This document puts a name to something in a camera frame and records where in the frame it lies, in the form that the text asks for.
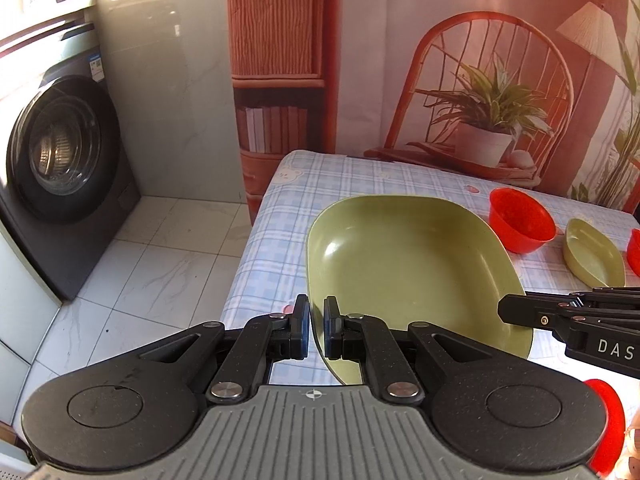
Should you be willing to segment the small green oval dish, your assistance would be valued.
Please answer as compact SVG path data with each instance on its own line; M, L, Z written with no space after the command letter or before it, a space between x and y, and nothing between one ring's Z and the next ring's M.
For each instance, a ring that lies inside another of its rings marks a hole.
M563 240L566 266L589 287L624 287L626 271L623 257L598 229L585 220L571 218Z

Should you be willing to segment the large green plate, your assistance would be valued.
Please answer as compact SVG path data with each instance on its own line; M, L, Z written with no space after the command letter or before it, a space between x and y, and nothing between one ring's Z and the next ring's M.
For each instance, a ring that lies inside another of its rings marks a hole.
M499 300L523 286L498 236L449 200L408 195L345 198L314 219L306 240L307 290L317 347L323 301L394 330L430 322L526 358L534 333L501 321Z

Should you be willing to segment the red plastic bowl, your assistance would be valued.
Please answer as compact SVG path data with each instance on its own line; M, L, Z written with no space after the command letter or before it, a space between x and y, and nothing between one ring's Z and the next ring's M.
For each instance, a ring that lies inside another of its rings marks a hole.
M556 235L548 210L515 188L495 188L489 193L488 223L503 247L519 255L534 252Z

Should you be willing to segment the blue plaid bed sheet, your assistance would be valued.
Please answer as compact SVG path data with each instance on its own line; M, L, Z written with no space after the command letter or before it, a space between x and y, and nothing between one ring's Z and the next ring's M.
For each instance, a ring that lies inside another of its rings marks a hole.
M345 155L296 151L285 156L262 201L229 292L222 322L241 327L256 315L280 311L307 292L306 237L318 214L350 196L399 194L450 200L486 219L489 193L501 184L403 164L372 162ZM586 220L619 250L626 249L638 221L626 212L527 191L552 215L559 230L571 218ZM525 289L571 292L584 287L564 266L562 240L554 240L530 255L510 255ZM533 360L579 379L599 378L620 391L638 394L639 381L563 356L557 341L536 333ZM271 382L289 385L337 385L333 374L311 348L305 361L285 361L273 367Z

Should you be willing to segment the dark front-load washing machine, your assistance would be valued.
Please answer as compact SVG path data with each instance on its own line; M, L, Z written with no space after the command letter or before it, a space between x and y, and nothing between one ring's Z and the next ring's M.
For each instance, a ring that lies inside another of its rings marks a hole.
M24 0L1 35L1 221L72 301L140 198L108 92L94 0Z

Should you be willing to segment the printed room scene backdrop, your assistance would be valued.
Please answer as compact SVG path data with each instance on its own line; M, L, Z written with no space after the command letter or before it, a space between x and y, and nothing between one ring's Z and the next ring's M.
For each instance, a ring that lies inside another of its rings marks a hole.
M250 212L296 150L639 210L639 0L227 0Z

